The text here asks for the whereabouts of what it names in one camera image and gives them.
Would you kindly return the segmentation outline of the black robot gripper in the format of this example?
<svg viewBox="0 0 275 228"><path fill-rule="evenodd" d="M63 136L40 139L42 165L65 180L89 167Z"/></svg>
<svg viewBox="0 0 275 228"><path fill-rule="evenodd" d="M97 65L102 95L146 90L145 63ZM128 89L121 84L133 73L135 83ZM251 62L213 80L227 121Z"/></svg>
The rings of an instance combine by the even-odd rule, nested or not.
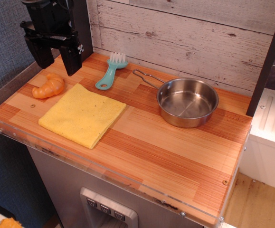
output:
<svg viewBox="0 0 275 228"><path fill-rule="evenodd" d="M54 63L51 49L58 49L68 76L82 67L83 45L71 26L67 0L23 0L30 21L22 21L25 42L42 69Z"/></svg>

